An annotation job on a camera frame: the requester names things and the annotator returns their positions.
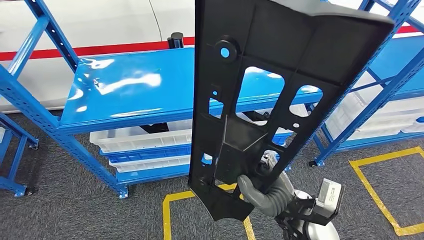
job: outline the blue metal shelving unit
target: blue metal shelving unit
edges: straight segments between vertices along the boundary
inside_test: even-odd
[[[37,149],[39,140],[31,136],[27,131],[25,131],[3,113],[0,113],[0,125],[6,130],[0,143],[0,167],[4,167],[2,166],[3,159],[12,137],[15,136],[19,139],[19,144],[17,146],[7,177],[0,176],[0,189],[6,189],[14,192],[15,197],[22,197],[26,193],[27,187],[25,185],[16,183],[15,176],[18,171],[18,166],[26,145],[29,144],[30,148]]]
[[[0,67],[0,94],[117,192],[120,198],[128,196],[128,185],[186,174],[188,166],[183,165],[117,173],[114,176],[72,134],[191,119],[193,48],[79,59],[43,0],[25,2],[37,22],[10,66],[7,69]],[[419,0],[399,0],[393,7],[390,16],[395,20],[396,27],[370,62],[408,19],[418,2]],[[44,31],[75,73],[61,117],[50,114],[17,81]],[[266,73],[248,74],[243,80],[248,91],[243,92],[242,89],[237,111],[273,107],[283,87],[281,82],[281,79],[267,77]],[[318,90],[301,91],[292,104],[315,103],[320,100],[321,95]],[[212,105],[211,108],[216,113],[221,111],[219,106]]]
[[[406,20],[411,26],[424,33],[424,25],[410,17],[419,2],[420,0],[399,0],[396,5],[392,5],[385,0],[364,0],[359,9],[369,11],[375,3],[380,4],[390,11],[388,16],[395,20],[394,31],[397,31]],[[424,71],[420,71],[424,67],[424,36],[396,38],[387,41],[385,44],[386,46],[379,55],[375,59],[370,60],[371,64],[367,69],[376,82],[352,89],[354,92],[367,87],[381,85],[383,87],[382,92],[336,139],[332,138],[325,124],[321,127],[329,144],[324,147],[316,135],[313,137],[321,152],[315,159],[316,165],[323,166],[324,160],[333,153],[424,137],[424,132],[400,132],[391,136],[347,140],[357,128],[364,124],[388,101],[424,96],[424,84],[422,82]]]

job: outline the black post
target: black post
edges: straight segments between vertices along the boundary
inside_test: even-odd
[[[168,37],[169,49],[182,49],[184,48],[183,44],[183,34],[181,32],[174,32],[171,34],[171,37]]]

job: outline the white plastic bin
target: white plastic bin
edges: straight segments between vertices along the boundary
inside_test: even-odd
[[[328,120],[337,122],[338,125],[344,129],[355,119],[355,117],[353,117],[350,113],[351,110],[341,104],[334,110]],[[375,127],[379,128],[380,126],[386,126],[389,128],[400,124],[411,125],[422,115],[424,115],[424,108],[375,114],[362,124],[360,128],[363,130],[372,130]]]
[[[141,171],[156,168],[173,167],[179,165],[190,164],[190,155],[184,156],[170,156],[154,159],[145,159],[137,161],[125,161],[112,163],[109,161],[109,165],[116,168],[120,173]]]
[[[132,126],[90,133],[90,142],[98,145],[103,153],[189,144],[191,141],[191,129],[146,133],[141,127]]]
[[[3,137],[5,136],[6,129],[0,126],[0,144],[3,142]]]
[[[411,126],[402,128],[401,131],[406,134],[424,132],[424,122],[415,121]]]
[[[305,105],[291,106],[292,112],[299,116],[307,116]],[[244,114],[237,115],[250,121]],[[124,127],[112,130],[95,131],[90,133],[90,142],[98,145],[103,153],[114,153],[149,148],[166,147],[173,145],[189,144],[192,142],[192,120],[168,122],[169,131],[147,133],[139,126]],[[289,130],[279,128],[277,134],[288,133]]]
[[[355,88],[374,83],[376,80],[366,71],[355,84]],[[371,103],[372,100],[383,90],[381,85],[375,85],[354,91],[346,95],[339,106],[343,106],[351,119],[356,118],[362,110]],[[407,98],[396,101],[389,101],[382,108],[377,110],[373,117],[401,115],[400,112],[419,111],[424,112],[424,97]]]
[[[336,139],[345,127],[341,127],[334,119],[328,119],[325,123],[328,132],[333,139]],[[380,125],[374,128],[358,128],[347,140],[367,139],[376,138],[382,136],[390,136],[398,134],[402,128],[411,126],[412,123],[400,123],[398,125],[385,126]]]

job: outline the plastic storage tray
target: plastic storage tray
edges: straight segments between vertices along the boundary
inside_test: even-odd
[[[291,132],[278,133],[274,136],[273,142],[277,145],[283,145],[286,139],[291,135]],[[132,150],[132,151],[119,151],[119,152],[109,152],[103,153],[100,151],[101,155],[109,158],[110,163],[123,163],[147,159],[159,159],[166,157],[174,156],[183,156],[191,154],[192,145],[181,144],[173,146],[164,146],[164,147],[154,147],[141,150]]]
[[[3,142],[3,137],[5,136],[6,129],[0,126],[0,144]]]
[[[401,129],[408,126],[412,126],[412,124],[412,122],[408,124],[401,123],[399,125],[393,125],[390,127],[381,125],[380,127],[375,127],[373,129],[358,128],[347,140],[367,139],[396,135],[401,131]],[[333,139],[337,138],[340,133],[345,129],[344,127],[342,128],[341,126],[339,126],[339,124],[337,124],[337,122],[335,122],[333,119],[328,119],[325,123],[325,126]]]
[[[348,110],[347,113],[351,119],[356,118],[369,104],[368,101],[364,101],[364,98],[362,98],[363,95],[359,95],[361,91],[362,90],[349,93],[338,106]],[[423,96],[389,101],[386,105],[377,110],[372,117],[402,115],[402,112],[424,113],[423,103]]]
[[[341,103],[328,118],[329,121],[333,120],[345,129],[354,119],[352,109],[345,105],[346,102]],[[399,110],[397,112],[388,112],[375,114],[371,116],[360,129],[373,130],[380,128],[382,125],[390,128],[398,126],[399,124],[412,124],[415,120],[424,115],[424,108],[417,108],[412,110]]]
[[[402,128],[401,130],[403,133],[418,133],[418,132],[424,132],[424,116],[418,118],[412,126],[407,126],[405,128]]]
[[[304,104],[292,105],[290,106],[290,110],[301,117],[308,115]],[[237,115],[239,115],[239,117],[242,119],[246,118],[246,116],[244,116],[242,113],[238,113]],[[263,125],[266,123],[266,121],[259,121],[255,123],[258,125]],[[169,131],[159,133],[147,133],[139,126],[95,131],[90,133],[90,142],[98,145],[103,154],[191,143],[191,119],[168,122],[168,128]],[[280,128],[276,134],[289,132],[289,130]]]
[[[137,161],[126,161],[113,163],[109,162],[109,165],[116,168],[120,173],[132,172],[132,171],[141,171],[155,168],[166,168],[179,165],[190,164],[190,155],[183,156],[171,156],[171,157],[162,157],[154,159],[145,159]]]

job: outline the white wall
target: white wall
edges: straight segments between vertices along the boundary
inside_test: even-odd
[[[151,4],[149,0],[44,1],[74,48],[166,41],[173,32],[182,32],[186,37],[195,34],[194,0],[151,0]],[[357,8],[361,0],[331,2]],[[372,12],[387,14],[380,6]],[[424,2],[413,16],[424,21]],[[2,52],[17,51],[35,21],[25,2],[0,2],[0,56]],[[36,50],[54,48],[44,33]],[[7,67],[9,62],[0,64]],[[68,97],[73,73],[60,57],[31,59],[18,81],[45,107],[57,109],[63,107]],[[14,109],[0,98],[0,111]]]

